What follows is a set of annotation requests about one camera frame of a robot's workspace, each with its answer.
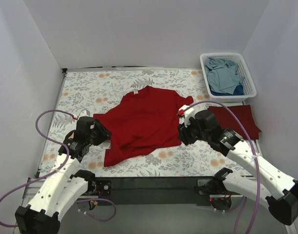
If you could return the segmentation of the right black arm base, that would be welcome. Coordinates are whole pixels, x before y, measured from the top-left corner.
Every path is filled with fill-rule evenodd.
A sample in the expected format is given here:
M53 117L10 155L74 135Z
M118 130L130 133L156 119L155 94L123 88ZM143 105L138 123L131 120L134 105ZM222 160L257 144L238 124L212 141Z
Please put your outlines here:
M202 179L197 180L194 190L199 195L213 195L216 192L211 180Z

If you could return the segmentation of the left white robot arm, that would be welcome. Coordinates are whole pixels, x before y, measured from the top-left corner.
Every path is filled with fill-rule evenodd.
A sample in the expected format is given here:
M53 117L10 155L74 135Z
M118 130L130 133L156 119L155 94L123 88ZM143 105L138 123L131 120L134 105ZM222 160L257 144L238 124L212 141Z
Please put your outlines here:
M77 120L76 129L69 132L59 149L53 174L48 176L35 196L15 212L22 234L56 234L62 218L82 195L97 191L96 176L81 170L80 162L91 146L108 140L111 132L93 117Z

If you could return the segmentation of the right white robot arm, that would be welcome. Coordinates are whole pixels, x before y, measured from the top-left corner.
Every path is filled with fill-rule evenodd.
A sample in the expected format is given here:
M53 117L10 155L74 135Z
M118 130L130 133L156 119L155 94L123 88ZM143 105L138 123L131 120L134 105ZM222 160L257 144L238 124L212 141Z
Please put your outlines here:
M253 153L241 135L231 129L223 129L209 110L195 112L182 106L179 116L184 122L178 126L179 140L185 145L205 141L215 151L236 162L255 180L246 179L231 169L219 170L204 189L212 187L217 193L227 191L243 195L267 208L280 223L290 226L298 218L298 179Z

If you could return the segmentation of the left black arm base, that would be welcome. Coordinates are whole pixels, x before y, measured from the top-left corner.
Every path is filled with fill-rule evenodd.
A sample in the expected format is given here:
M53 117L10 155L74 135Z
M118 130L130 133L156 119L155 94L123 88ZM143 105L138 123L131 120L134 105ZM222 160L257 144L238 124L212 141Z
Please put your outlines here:
M85 195L109 196L111 194L112 182L110 180L93 180L88 182Z

